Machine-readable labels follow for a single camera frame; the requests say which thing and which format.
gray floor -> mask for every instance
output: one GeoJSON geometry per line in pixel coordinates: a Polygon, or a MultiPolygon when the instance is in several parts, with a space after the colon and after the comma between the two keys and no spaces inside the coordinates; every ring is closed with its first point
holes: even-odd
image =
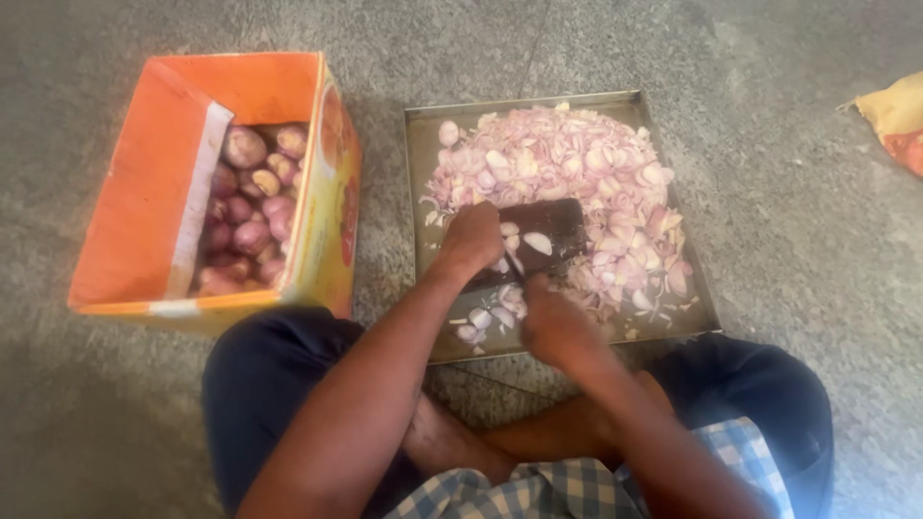
{"type": "MultiPolygon", "coordinates": [[[[923,68],[918,2],[7,0],[2,12],[3,516],[220,516],[198,411],[210,341],[64,301],[145,57],[273,49],[327,51],[362,138],[364,323],[411,281],[402,107],[645,89],[728,333],[780,344],[828,388],[836,515],[923,515],[923,181],[834,110],[923,68]]],[[[528,357],[431,378],[477,425],[572,390],[528,357]]]]}

blue checkered shirt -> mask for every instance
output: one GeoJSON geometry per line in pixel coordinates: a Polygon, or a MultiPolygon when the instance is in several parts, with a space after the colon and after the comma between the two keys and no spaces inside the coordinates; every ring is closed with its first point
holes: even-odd
{"type": "MultiPolygon", "coordinates": [[[[760,430],[742,417],[692,431],[746,481],[771,517],[794,519],[785,483],[760,430]]],[[[599,460],[577,458],[517,466],[493,486],[480,472],[456,468],[431,477],[387,516],[406,519],[650,517],[626,466],[615,473],[599,460]]]]}

metal tray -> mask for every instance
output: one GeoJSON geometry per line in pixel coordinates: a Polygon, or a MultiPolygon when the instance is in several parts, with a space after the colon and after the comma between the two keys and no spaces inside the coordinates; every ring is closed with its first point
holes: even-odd
{"type": "MultiPolygon", "coordinates": [[[[439,144],[439,125],[447,119],[458,124],[459,128],[477,128],[477,120],[481,115],[497,112],[505,116],[509,110],[532,108],[536,105],[554,107],[559,103],[568,102],[572,109],[595,110],[600,114],[613,117],[619,122],[633,128],[647,127],[651,132],[651,142],[657,152],[660,163],[669,166],[670,162],[663,152],[662,143],[657,134],[656,127],[648,114],[644,95],[641,91],[620,91],[609,93],[596,93],[586,95],[570,95],[560,97],[547,97],[541,99],[526,99],[519,101],[500,101],[493,103],[456,104],[451,106],[432,106],[425,108],[408,108],[404,110],[404,142],[407,151],[407,179],[413,208],[414,219],[414,272],[416,276],[422,274],[429,263],[437,254],[437,250],[428,248],[428,244],[441,243],[443,229],[435,225],[426,226],[426,213],[432,211],[430,204],[421,206],[417,203],[421,195],[427,194],[426,181],[429,180],[433,170],[438,166],[437,153],[442,149],[439,144]]],[[[678,207],[675,187],[682,183],[682,172],[677,173],[677,180],[668,188],[668,204],[678,207]]],[[[692,235],[689,232],[686,220],[680,224],[686,233],[686,246],[684,254],[695,270],[691,280],[690,297],[698,296],[700,301],[693,305],[687,312],[668,312],[673,317],[673,325],[668,330],[666,321],[656,319],[648,322],[647,317],[638,318],[632,315],[631,304],[623,304],[622,312],[605,328],[611,338],[611,344],[641,343],[652,339],[668,339],[686,337],[702,332],[717,332],[721,330],[718,316],[714,311],[714,304],[705,277],[702,274],[701,263],[692,245],[692,235]],[[625,331],[636,329],[640,333],[637,339],[626,340],[625,331]]],[[[475,307],[482,306],[496,290],[490,288],[470,292],[459,296],[452,305],[446,323],[433,347],[429,358],[431,364],[472,360],[475,358],[488,358],[524,353],[519,341],[519,329],[507,331],[506,336],[501,336],[496,324],[491,324],[487,332],[486,341],[481,344],[485,350],[483,355],[476,356],[468,344],[463,343],[452,333],[455,328],[449,325],[448,320],[464,319],[475,307]]]]}

orange cardboard box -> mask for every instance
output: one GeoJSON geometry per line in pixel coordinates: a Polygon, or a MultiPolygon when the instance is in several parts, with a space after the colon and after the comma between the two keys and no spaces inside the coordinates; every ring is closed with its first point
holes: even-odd
{"type": "Polygon", "coordinates": [[[362,152],[323,53],[152,57],[128,108],[70,287],[84,314],[218,334],[262,308],[349,317],[362,152]],[[230,124],[309,121],[276,287],[187,297],[211,172],[230,124]]]}

foot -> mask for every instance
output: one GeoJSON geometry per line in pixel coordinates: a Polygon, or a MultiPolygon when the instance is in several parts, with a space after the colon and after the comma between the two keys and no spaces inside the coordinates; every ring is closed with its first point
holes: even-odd
{"type": "Polygon", "coordinates": [[[422,394],[402,448],[428,477],[453,468],[481,471],[498,485],[509,480],[518,462],[489,445],[461,421],[422,394]]]}

